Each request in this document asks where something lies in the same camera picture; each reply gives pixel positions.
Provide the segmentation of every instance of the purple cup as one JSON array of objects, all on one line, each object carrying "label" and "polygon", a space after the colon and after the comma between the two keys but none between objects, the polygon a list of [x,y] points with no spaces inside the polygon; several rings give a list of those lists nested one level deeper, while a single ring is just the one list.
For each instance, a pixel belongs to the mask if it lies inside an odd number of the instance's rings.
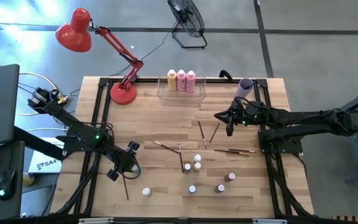
[{"label": "purple cup", "polygon": [[249,78],[243,78],[239,82],[239,86],[237,87],[235,97],[246,97],[249,92],[254,88],[254,82]]}]

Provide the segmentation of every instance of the fan grille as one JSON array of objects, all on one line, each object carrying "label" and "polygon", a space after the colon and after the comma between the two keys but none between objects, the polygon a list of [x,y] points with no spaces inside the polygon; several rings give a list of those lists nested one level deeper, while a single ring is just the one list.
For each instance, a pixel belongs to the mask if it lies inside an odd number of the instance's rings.
[{"label": "fan grille", "polygon": [[204,21],[192,0],[168,0],[178,23],[192,37],[201,37],[204,33]]}]

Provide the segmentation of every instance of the red desk lamp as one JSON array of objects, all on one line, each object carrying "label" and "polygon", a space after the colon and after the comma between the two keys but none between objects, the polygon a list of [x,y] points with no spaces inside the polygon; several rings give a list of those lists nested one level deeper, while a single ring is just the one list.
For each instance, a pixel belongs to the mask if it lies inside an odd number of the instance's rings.
[{"label": "red desk lamp", "polygon": [[85,9],[75,9],[71,22],[64,24],[56,31],[56,39],[64,47],[75,52],[87,52],[91,49],[92,41],[88,26],[91,22],[96,34],[105,38],[119,55],[123,56],[132,65],[132,70],[110,91],[111,99],[119,105],[127,105],[135,100],[136,88],[131,82],[137,72],[143,67],[143,62],[135,58],[107,27],[94,26],[91,15]]}]

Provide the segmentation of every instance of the concrete floor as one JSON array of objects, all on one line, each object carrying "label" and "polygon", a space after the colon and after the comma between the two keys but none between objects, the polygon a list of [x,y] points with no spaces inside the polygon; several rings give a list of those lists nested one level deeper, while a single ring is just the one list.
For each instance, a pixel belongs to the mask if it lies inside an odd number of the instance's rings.
[{"label": "concrete floor", "polygon": [[[0,29],[0,63],[18,63],[22,72],[36,72],[51,78],[64,92],[78,89],[82,77],[114,74],[127,63],[100,37],[92,35],[93,48],[83,54],[64,49],[51,31],[24,31],[20,24],[55,26],[68,22],[76,7],[85,7],[95,24],[109,27],[171,28],[175,22],[166,1],[0,0],[0,24],[16,24]],[[206,28],[257,29],[253,0],[194,0]],[[266,29],[358,30],[358,1],[260,0]],[[132,53],[144,56],[161,43],[164,32],[117,32]],[[186,43],[199,43],[185,33]],[[141,76],[163,75],[168,69],[195,70],[216,77],[226,69],[235,77],[266,77],[259,34],[206,33],[204,50],[184,50],[170,37],[145,60]],[[274,77],[284,78],[292,111],[327,110],[340,107],[358,95],[358,35],[267,35]],[[32,76],[20,81],[49,88]],[[19,90],[17,111],[31,112],[29,94]],[[75,109],[76,100],[67,110]],[[23,129],[61,127],[48,115],[17,116]],[[58,131],[38,131],[52,137]],[[355,172],[346,138],[322,134],[302,140],[308,168],[308,184],[315,213],[358,215],[358,182],[346,184],[344,176]],[[31,158],[26,151],[26,162]],[[35,187],[52,184],[54,175],[40,178]],[[22,212],[40,215],[51,188],[24,193]]]}]

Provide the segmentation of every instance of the fan stand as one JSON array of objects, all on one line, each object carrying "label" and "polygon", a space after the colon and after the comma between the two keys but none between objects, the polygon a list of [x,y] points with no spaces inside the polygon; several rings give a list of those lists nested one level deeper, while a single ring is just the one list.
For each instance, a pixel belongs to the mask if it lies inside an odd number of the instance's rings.
[{"label": "fan stand", "polygon": [[177,39],[177,37],[175,37],[174,32],[178,29],[179,22],[177,21],[175,24],[176,24],[176,25],[173,27],[173,30],[172,30],[172,38],[174,38],[175,41],[178,42],[178,44],[180,45],[181,48],[184,48],[184,49],[198,49],[198,48],[204,49],[204,48],[208,45],[208,43],[207,43],[206,40],[205,40],[204,34],[200,34],[201,37],[202,37],[203,40],[204,40],[204,43],[205,43],[204,46],[190,46],[190,47],[184,46],[184,45]]}]

